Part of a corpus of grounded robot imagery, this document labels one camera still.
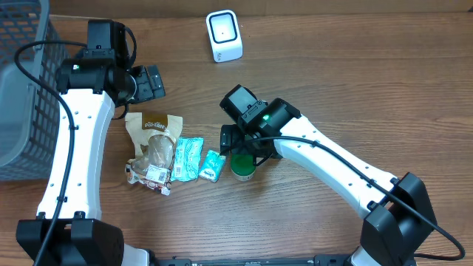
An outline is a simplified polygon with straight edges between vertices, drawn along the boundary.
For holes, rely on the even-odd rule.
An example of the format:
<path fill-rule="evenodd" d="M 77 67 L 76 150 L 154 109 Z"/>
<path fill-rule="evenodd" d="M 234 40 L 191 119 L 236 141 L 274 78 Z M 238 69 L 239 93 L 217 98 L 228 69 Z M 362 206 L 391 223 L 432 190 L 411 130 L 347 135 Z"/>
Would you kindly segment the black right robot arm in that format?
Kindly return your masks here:
<path fill-rule="evenodd" d="M 362 219 L 360 245 L 342 265 L 414 265 L 437 220 L 423 181 L 402 178 L 357 158 L 324 136 L 296 107 L 268 103 L 235 86 L 220 102 L 234 121 L 221 130 L 224 154 L 246 154 L 255 166 L 288 159 L 339 194 Z"/>

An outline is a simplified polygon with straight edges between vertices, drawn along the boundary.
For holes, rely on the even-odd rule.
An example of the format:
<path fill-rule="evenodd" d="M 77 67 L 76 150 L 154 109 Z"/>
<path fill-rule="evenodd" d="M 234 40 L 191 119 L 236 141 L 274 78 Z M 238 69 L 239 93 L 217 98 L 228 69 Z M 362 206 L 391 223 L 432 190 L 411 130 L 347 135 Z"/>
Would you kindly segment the green white round jar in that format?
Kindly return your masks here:
<path fill-rule="evenodd" d="M 242 182 L 252 179 L 256 171 L 253 157 L 249 154 L 233 154 L 230 167 L 233 177 Z"/>

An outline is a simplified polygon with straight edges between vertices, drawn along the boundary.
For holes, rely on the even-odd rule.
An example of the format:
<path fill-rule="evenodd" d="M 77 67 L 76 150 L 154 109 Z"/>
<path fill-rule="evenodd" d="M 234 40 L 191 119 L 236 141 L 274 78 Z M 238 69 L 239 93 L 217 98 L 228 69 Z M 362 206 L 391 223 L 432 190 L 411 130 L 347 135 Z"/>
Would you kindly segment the teal white packet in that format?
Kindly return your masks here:
<path fill-rule="evenodd" d="M 188 182 L 198 178 L 203 144 L 202 137 L 179 138 L 171 173 L 172 182 Z"/>

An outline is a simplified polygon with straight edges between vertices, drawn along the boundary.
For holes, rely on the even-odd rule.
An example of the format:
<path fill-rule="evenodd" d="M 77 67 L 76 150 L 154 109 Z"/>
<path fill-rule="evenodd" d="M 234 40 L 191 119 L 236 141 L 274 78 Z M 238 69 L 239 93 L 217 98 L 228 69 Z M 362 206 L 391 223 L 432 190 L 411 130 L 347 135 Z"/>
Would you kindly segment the teal white carton pack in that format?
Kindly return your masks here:
<path fill-rule="evenodd" d="M 205 156 L 203 165 L 199 171 L 198 177 L 213 183 L 217 182 L 225 165 L 225 161 L 226 156 L 221 155 L 217 151 L 209 149 L 207 155 Z"/>

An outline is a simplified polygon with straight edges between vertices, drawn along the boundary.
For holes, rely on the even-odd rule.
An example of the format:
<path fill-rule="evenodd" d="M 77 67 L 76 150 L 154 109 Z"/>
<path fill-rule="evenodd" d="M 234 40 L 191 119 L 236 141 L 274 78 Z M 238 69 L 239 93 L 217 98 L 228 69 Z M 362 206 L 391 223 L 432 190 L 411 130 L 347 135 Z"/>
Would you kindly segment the brown Pantree snack pouch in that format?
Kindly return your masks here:
<path fill-rule="evenodd" d="M 126 130 L 135 148 L 135 156 L 127 161 L 128 183 L 141 184 L 159 194 L 171 193 L 177 141 L 183 130 L 180 116 L 130 112 L 125 116 Z"/>

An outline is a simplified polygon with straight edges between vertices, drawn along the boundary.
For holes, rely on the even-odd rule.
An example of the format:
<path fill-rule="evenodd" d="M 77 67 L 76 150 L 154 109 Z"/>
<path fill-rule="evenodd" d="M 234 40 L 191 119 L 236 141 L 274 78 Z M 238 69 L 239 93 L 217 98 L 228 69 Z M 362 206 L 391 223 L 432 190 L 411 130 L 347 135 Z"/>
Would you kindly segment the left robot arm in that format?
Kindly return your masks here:
<path fill-rule="evenodd" d="M 120 22 L 92 19 L 79 58 L 62 61 L 52 96 L 61 120 L 47 189 L 16 240 L 35 265 L 156 265 L 151 250 L 124 242 L 101 219 L 100 178 L 115 110 L 165 96 L 156 66 L 135 64 L 137 43 Z"/>

